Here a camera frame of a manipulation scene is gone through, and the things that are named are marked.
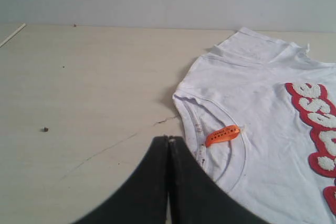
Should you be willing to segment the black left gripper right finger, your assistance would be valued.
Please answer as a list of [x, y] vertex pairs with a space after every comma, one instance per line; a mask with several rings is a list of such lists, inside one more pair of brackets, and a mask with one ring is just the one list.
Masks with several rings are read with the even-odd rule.
[[169, 137], [173, 223], [266, 223], [230, 198], [203, 171], [181, 137]]

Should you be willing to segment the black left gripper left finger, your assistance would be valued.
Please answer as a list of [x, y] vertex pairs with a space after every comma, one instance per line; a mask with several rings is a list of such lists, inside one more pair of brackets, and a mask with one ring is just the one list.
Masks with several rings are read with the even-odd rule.
[[75, 223], [165, 223], [168, 154], [168, 137], [155, 137], [120, 188]]

